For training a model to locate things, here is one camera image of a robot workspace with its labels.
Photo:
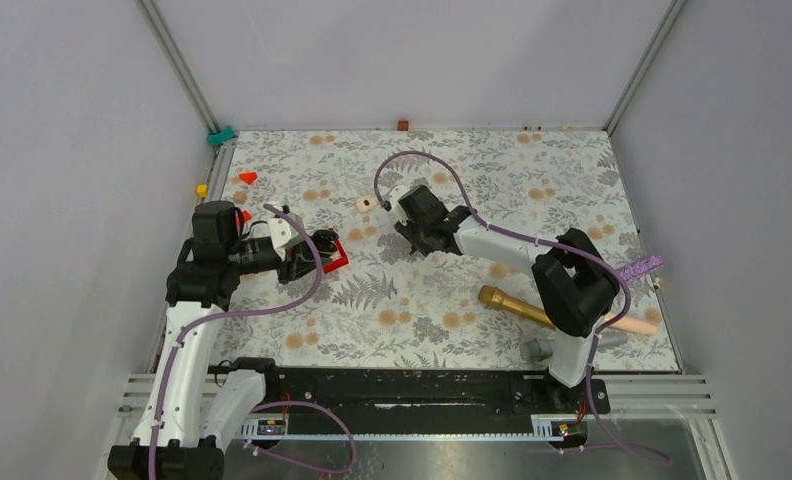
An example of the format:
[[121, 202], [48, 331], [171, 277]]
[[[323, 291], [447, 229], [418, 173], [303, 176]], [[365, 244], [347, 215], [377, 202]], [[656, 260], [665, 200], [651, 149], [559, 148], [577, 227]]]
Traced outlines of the pink earbud charging case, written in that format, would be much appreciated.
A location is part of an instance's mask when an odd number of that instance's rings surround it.
[[376, 209], [378, 206], [377, 198], [374, 195], [365, 195], [357, 199], [355, 208], [359, 213], [366, 214]]

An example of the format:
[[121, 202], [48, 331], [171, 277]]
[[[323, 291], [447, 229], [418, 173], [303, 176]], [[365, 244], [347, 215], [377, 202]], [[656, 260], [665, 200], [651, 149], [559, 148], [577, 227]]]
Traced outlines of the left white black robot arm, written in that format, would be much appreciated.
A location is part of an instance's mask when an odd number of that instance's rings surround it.
[[195, 208], [192, 236], [166, 281], [165, 337], [148, 403], [129, 443], [110, 449], [107, 468], [114, 478], [220, 479], [225, 452], [250, 410], [268, 411], [281, 401], [283, 387], [267, 362], [233, 366], [210, 405], [202, 405], [211, 351], [221, 321], [233, 315], [231, 297], [242, 276], [275, 272], [287, 284], [313, 273], [301, 298], [263, 311], [282, 313], [312, 297], [339, 251], [336, 232], [309, 234], [288, 207], [267, 209], [268, 233], [253, 237], [232, 202]]

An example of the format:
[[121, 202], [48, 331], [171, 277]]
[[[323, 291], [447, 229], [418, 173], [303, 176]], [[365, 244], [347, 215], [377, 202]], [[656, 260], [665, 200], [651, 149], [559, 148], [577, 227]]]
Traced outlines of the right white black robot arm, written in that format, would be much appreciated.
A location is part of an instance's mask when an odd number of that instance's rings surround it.
[[595, 330], [621, 290], [587, 234], [570, 228], [555, 241], [528, 237], [480, 219], [466, 205], [446, 207], [425, 185], [393, 188], [384, 206], [414, 252], [485, 259], [531, 276], [556, 329], [547, 402], [569, 412], [584, 400]]

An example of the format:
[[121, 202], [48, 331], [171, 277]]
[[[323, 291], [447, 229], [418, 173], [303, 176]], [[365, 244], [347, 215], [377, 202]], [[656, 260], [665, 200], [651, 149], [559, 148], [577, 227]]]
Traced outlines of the black earbud case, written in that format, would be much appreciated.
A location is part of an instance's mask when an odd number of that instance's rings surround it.
[[339, 235], [330, 229], [316, 230], [311, 236], [317, 252], [323, 257], [332, 257], [339, 249]]

